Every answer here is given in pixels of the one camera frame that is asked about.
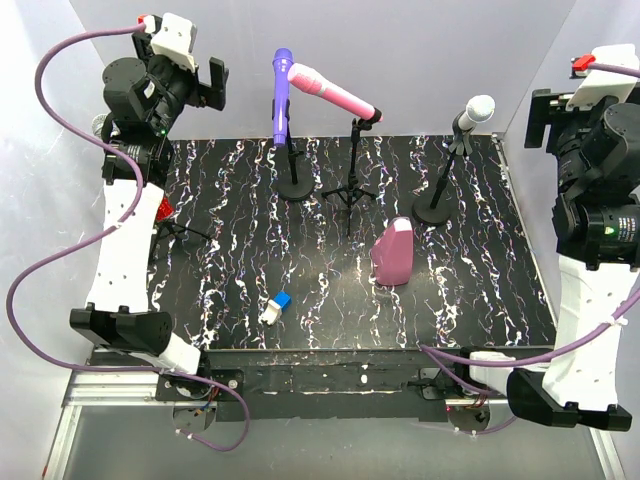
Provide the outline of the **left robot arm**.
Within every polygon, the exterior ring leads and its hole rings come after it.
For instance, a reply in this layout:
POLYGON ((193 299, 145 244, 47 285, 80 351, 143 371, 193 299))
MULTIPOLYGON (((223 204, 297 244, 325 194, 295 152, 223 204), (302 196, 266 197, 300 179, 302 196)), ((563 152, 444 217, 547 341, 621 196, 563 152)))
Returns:
POLYGON ((150 310, 147 266, 174 155, 167 134, 185 106, 221 111, 226 104, 228 70, 216 58, 209 69, 210 84, 160 54, 104 69, 104 225, 114 231, 101 242, 85 307, 70 313, 71 327, 93 344, 181 372, 178 387, 193 400, 211 392, 213 377, 199 366, 198 349, 174 333, 171 316, 150 310))

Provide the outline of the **black round-base mic stand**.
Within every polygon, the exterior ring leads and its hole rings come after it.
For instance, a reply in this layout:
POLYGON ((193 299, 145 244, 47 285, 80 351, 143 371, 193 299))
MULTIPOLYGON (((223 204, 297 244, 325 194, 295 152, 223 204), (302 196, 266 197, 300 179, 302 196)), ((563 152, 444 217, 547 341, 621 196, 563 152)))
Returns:
POLYGON ((449 203, 443 199, 443 194, 449 183, 449 174, 457 157, 466 157, 472 153, 470 136, 473 129, 461 130, 459 127, 454 128, 454 136, 451 144, 448 146, 449 156, 442 173, 440 174, 435 188, 429 197, 420 196, 412 205, 412 214, 414 219, 421 224, 427 226, 444 225, 451 216, 449 203))

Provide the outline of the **white microphone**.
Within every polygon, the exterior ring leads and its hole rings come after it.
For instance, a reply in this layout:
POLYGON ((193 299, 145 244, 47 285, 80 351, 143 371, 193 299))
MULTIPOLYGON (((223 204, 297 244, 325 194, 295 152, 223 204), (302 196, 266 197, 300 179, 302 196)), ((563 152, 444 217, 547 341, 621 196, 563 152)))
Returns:
POLYGON ((489 121, 494 115, 495 100, 487 94, 476 95, 468 100, 464 110, 454 119, 454 132, 470 132, 478 124, 489 121))

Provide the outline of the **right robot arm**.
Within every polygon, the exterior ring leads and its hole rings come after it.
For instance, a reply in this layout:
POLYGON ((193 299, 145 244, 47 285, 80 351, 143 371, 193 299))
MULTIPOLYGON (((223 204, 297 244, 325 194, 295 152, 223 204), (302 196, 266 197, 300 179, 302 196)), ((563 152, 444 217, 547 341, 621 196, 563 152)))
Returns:
POLYGON ((608 93, 585 109, 561 111, 550 91, 534 93, 525 136, 557 161, 552 208, 561 278, 554 349, 520 361, 466 349, 454 389, 504 395, 521 419, 552 427, 626 432, 616 362, 624 314, 639 276, 639 106, 608 93))

